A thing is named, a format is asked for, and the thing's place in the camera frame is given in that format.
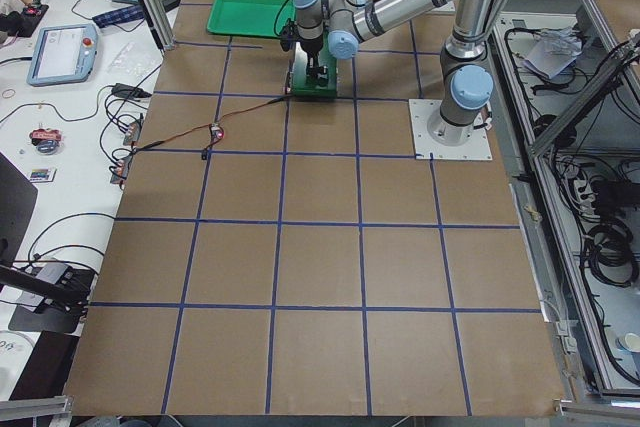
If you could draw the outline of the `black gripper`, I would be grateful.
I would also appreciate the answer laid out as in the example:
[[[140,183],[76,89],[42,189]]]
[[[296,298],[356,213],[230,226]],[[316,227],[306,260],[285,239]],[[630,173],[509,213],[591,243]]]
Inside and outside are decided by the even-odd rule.
[[[302,50],[307,55],[306,63],[306,86],[308,88],[315,87],[315,78],[327,77],[329,83],[328,66],[321,65],[319,62],[319,53],[324,46],[323,39],[303,39]]]

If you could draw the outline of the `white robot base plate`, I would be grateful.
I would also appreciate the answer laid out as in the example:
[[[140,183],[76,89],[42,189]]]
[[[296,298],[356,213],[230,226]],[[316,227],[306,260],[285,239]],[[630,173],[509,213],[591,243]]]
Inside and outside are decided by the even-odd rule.
[[[491,161],[488,128],[480,112],[470,125],[444,121],[438,99],[409,99],[415,158],[418,160]]]

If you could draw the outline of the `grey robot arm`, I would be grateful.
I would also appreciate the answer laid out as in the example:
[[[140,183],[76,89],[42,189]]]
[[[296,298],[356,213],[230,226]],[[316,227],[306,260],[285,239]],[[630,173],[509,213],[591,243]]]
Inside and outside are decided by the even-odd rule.
[[[458,7],[440,54],[444,98],[428,131],[442,145],[461,146],[494,89],[484,63],[486,41],[507,0],[292,0],[295,18],[279,39],[285,51],[300,45],[313,72],[322,48],[336,59],[350,59],[362,43],[451,1]]]

